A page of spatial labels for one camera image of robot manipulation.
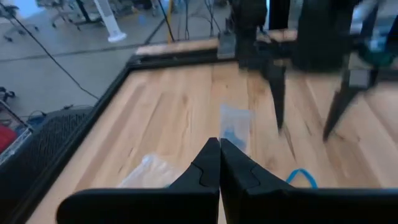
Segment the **wooden table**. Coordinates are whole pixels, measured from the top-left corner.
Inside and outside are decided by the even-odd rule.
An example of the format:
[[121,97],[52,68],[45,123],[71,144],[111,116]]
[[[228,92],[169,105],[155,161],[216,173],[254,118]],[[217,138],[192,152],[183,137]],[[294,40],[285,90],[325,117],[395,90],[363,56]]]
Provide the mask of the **wooden table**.
[[[275,35],[291,38],[287,32]],[[183,42],[143,47],[137,53],[216,45],[217,40]],[[324,143],[323,126],[339,85],[338,76],[288,71],[285,124],[278,133],[267,82],[258,73],[239,71],[236,63],[136,72],[124,82],[28,223],[55,223],[55,212],[65,197],[83,189],[118,186],[147,154],[184,171],[206,140],[219,136],[224,103],[253,112],[247,154],[281,179],[305,168],[320,187],[398,187],[398,88],[380,86],[361,95]],[[308,187],[303,177],[292,184]]]

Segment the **gray floor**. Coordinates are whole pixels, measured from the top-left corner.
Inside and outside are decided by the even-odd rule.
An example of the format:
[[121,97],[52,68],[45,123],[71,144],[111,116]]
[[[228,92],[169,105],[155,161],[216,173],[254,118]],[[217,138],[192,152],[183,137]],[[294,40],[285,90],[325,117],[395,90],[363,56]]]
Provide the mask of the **gray floor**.
[[[203,1],[190,2],[188,15],[210,18]],[[185,39],[183,9],[180,6],[178,13],[172,14],[171,23],[175,39],[180,40]],[[224,29],[224,20],[228,14],[228,8],[215,9],[215,19],[221,30]],[[75,26],[60,20],[57,29],[54,29],[49,17],[49,12],[43,12],[25,23],[34,23],[39,27],[40,32],[33,31],[35,37],[83,88],[96,96],[104,93],[126,60],[138,46],[148,40],[163,20],[161,13],[154,17],[152,12],[123,17],[118,20],[118,24],[128,37],[110,44],[106,28],[101,25],[82,26],[81,31],[78,31]],[[0,24],[0,32],[3,33],[8,27],[7,24]],[[203,18],[190,17],[188,31],[190,39],[208,38],[210,23]],[[150,43],[166,42],[167,32],[167,26],[163,24]],[[217,33],[218,28],[214,25],[214,34]],[[81,91],[32,38],[18,34],[12,38],[13,43],[0,39],[0,86],[17,94],[17,98],[9,100],[9,106],[18,115],[26,116],[34,110],[59,110],[71,104],[95,104],[96,100]]]

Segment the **clear plastic bag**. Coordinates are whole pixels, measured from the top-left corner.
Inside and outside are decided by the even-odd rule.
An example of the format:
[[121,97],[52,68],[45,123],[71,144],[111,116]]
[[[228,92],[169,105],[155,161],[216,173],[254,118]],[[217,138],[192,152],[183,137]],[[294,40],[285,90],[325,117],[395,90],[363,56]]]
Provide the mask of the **clear plastic bag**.
[[250,133],[252,113],[250,110],[234,109],[228,105],[220,107],[220,138],[228,139],[245,152]]
[[168,187],[182,171],[174,168],[168,162],[155,154],[142,158],[139,164],[123,181],[119,188],[161,188]]

